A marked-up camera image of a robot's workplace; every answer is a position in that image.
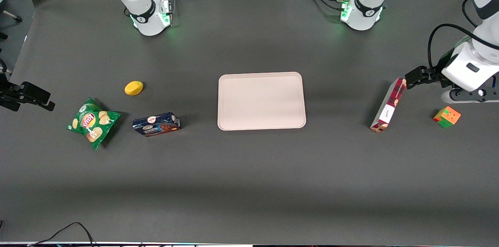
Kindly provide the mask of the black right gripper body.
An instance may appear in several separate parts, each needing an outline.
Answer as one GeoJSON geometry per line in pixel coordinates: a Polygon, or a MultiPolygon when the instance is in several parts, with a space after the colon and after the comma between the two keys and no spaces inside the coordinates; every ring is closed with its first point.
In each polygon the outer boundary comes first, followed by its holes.
{"type": "Polygon", "coordinates": [[[5,73],[0,74],[0,95],[1,99],[8,101],[20,101],[23,99],[21,94],[24,87],[24,83],[20,85],[13,84],[9,82],[7,75],[5,73]]]}

